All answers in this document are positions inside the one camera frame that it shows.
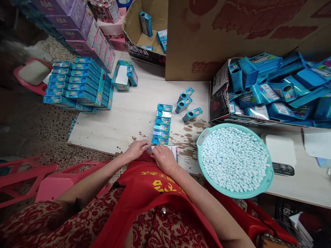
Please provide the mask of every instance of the pile of white mints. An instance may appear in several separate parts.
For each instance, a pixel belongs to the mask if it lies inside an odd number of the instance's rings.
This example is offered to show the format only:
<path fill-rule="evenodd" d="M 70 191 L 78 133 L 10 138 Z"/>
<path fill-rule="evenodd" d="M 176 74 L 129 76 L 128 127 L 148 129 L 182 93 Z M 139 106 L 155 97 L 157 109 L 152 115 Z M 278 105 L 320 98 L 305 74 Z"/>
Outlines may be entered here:
<path fill-rule="evenodd" d="M 261 142 L 235 127 L 210 133 L 202 146 L 203 166 L 219 186 L 233 192 L 257 189 L 266 176 L 268 153 Z"/>

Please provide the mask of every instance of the teal plastic basin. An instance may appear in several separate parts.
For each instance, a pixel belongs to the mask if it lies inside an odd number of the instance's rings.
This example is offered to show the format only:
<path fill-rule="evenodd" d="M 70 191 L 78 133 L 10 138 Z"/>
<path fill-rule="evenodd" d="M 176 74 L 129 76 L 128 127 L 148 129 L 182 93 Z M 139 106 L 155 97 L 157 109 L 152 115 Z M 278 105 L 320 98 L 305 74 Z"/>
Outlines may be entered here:
<path fill-rule="evenodd" d="M 228 189 L 222 188 L 218 184 L 214 183 L 214 181 L 208 176 L 206 170 L 204 169 L 204 166 L 202 163 L 201 151 L 202 151 L 202 146 L 205 141 L 205 138 L 214 130 L 219 129 L 219 128 L 225 128 L 225 127 L 235 127 L 238 130 L 241 130 L 242 132 L 251 134 L 252 136 L 254 136 L 257 139 L 257 142 L 262 142 L 262 146 L 267 150 L 267 153 L 269 154 L 267 163 L 270 164 L 270 166 L 266 168 L 266 170 L 265 170 L 266 176 L 263 178 L 262 182 L 260 183 L 260 186 L 257 189 L 254 189 L 252 191 L 246 191 L 246 192 L 235 192 L 235 191 L 231 192 Z M 198 161 L 199 161 L 201 171 L 202 171 L 204 177 L 206 178 L 206 180 L 210 183 L 210 185 L 213 186 L 220 193 L 222 193 L 226 196 L 232 197 L 232 198 L 236 198 L 236 199 L 248 199 L 248 198 L 255 197 L 263 192 L 266 192 L 268 190 L 268 188 L 270 187 L 272 179 L 273 179 L 273 175 L 274 175 L 270 153 L 267 149 L 267 146 L 260 139 L 260 137 L 253 131 L 249 130 L 247 127 L 236 125 L 236 124 L 223 123 L 223 124 L 219 124 L 214 127 L 211 127 L 211 128 L 207 128 L 200 134 L 200 136 L 197 140 L 197 147 L 198 147 Z"/>

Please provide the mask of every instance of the black cardboard box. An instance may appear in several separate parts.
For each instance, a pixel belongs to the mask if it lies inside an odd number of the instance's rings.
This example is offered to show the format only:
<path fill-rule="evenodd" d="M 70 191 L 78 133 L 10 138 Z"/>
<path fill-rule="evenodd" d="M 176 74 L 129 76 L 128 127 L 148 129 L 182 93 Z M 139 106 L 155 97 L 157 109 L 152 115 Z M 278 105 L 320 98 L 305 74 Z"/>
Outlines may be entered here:
<path fill-rule="evenodd" d="M 288 123 L 281 123 L 273 120 L 262 120 L 245 115 L 230 114 L 228 91 L 229 87 L 229 69 L 228 65 L 233 63 L 236 58 L 227 60 L 220 70 L 213 77 L 209 90 L 209 122 L 212 124 L 234 123 L 243 126 L 272 128 L 279 131 L 302 133 L 325 133 L 331 132 L 331 129 L 307 127 Z"/>

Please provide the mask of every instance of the person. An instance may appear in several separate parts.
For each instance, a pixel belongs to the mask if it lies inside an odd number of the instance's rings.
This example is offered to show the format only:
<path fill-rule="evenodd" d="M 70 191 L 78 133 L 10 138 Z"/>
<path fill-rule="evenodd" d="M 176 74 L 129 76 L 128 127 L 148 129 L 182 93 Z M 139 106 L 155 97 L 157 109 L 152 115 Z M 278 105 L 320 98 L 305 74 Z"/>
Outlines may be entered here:
<path fill-rule="evenodd" d="M 0 227 L 2 247 L 254 247 L 167 146 L 152 150 L 156 162 L 135 161 L 148 148 L 147 140 L 134 141 L 55 201 L 11 217 Z M 109 192 L 95 199 L 127 163 Z"/>

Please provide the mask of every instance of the wooden table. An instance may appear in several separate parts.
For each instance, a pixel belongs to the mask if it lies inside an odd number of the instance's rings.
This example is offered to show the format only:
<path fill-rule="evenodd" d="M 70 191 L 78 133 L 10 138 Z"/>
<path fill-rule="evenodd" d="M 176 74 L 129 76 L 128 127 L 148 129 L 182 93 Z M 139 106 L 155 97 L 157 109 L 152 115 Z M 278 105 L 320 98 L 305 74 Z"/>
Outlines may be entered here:
<path fill-rule="evenodd" d="M 69 144 L 112 155 L 124 152 L 134 140 L 151 141 L 157 105 L 175 106 L 179 94 L 189 87 L 194 89 L 193 102 L 188 110 L 202 108 L 197 119 L 183 123 L 184 113 L 173 111 L 170 145 L 177 145 L 179 164 L 188 172 L 201 175 L 197 161 L 196 140 L 208 124 L 209 82 L 165 81 L 164 68 L 131 59 L 128 53 L 116 51 L 117 59 L 132 61 L 138 75 L 138 87 L 129 92 L 115 91 L 110 111 L 96 115 L 80 113 Z M 295 176 L 275 175 L 267 193 L 331 208 L 331 177 L 326 169 L 318 167 L 315 158 L 304 149 L 301 134 L 284 133 L 270 129 L 251 128 L 262 133 L 282 135 L 293 139 L 297 164 Z"/>

